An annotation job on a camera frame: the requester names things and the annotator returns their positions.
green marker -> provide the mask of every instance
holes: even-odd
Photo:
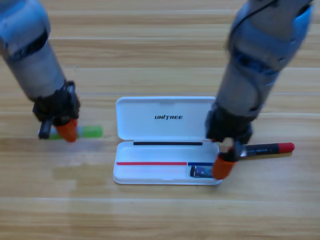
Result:
[[[89,138],[102,138],[104,130],[102,126],[77,126],[76,127],[76,138],[77,139],[89,139]],[[63,139],[57,132],[55,127],[50,130],[50,137],[48,140],[61,140]]]

table surface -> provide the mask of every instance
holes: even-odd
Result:
[[[50,42],[102,139],[39,141],[39,122],[0,65],[0,239],[319,240],[320,25],[276,82],[251,144],[293,142],[243,160],[219,186],[119,185],[115,101],[214,96],[244,0],[42,0]]]

black stripe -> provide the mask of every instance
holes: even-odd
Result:
[[[202,146],[202,142],[190,141],[134,141],[133,145],[184,145],[184,146]]]

red marker cap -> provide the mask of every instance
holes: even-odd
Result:
[[[295,150],[295,145],[292,142],[278,143],[279,154],[291,153]]]

red stripe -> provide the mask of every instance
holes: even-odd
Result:
[[[161,166],[166,166],[166,165],[176,165],[176,166],[186,166],[187,162],[183,161],[177,161],[177,162],[166,162],[166,161],[121,161],[117,162],[117,165],[131,165],[131,166],[136,166],[136,165],[146,165],[146,166],[152,166],[152,165],[161,165]]]

